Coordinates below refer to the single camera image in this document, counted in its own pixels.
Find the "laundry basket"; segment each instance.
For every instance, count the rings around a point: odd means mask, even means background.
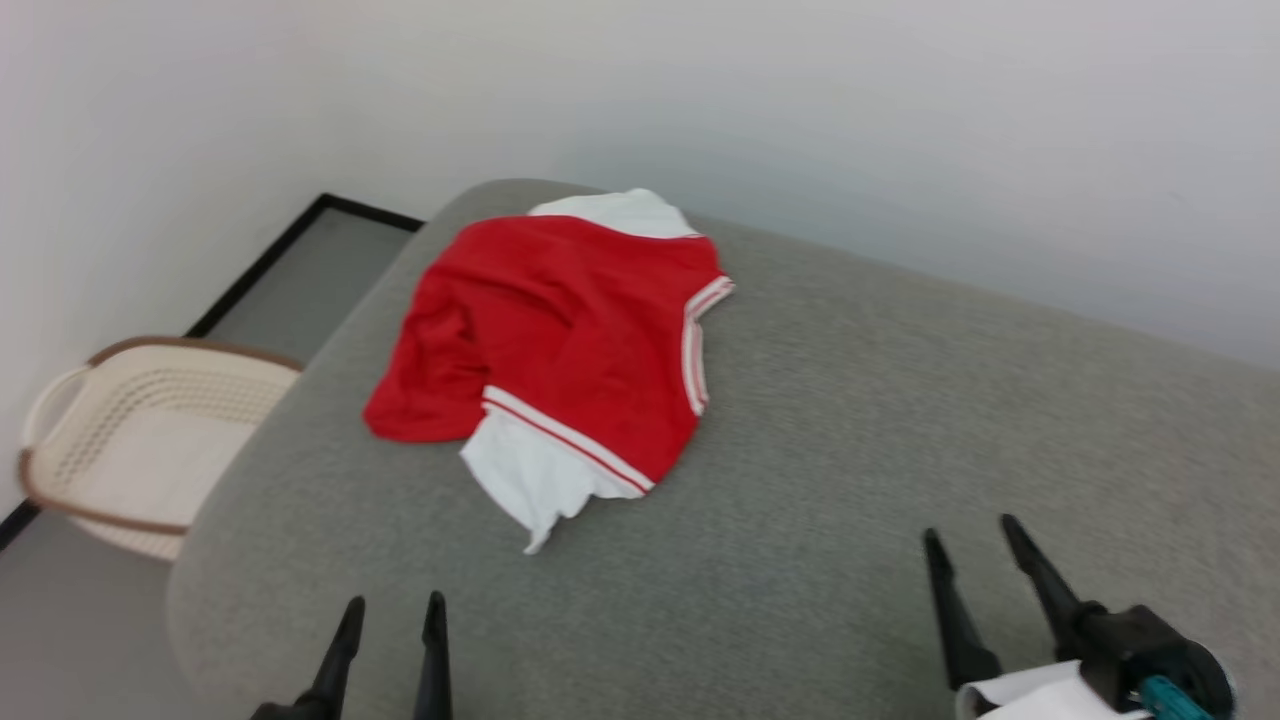
[[[119,342],[36,400],[18,479],[33,502],[93,536],[173,561],[205,497],[301,372],[202,340]]]

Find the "red and white garment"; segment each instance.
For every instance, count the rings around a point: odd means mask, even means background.
[[[591,496],[643,497],[707,407],[698,318],[733,290],[716,247],[646,190],[465,228],[422,277],[365,409],[462,459],[538,552]]]

